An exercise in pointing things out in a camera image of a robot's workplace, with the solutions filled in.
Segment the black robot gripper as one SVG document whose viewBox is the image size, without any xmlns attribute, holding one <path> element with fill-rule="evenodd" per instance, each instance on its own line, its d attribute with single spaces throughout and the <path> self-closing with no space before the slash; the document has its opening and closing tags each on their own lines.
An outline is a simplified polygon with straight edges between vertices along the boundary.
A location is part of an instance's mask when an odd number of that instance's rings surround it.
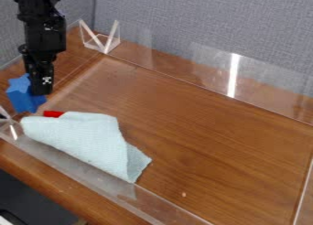
<svg viewBox="0 0 313 225">
<path fill-rule="evenodd" d="M 57 8 L 62 0 L 15 0 L 23 22 L 25 43 L 19 52 L 30 74 L 34 95 L 49 95 L 54 86 L 57 55 L 66 51 L 66 18 Z"/>
</svg>

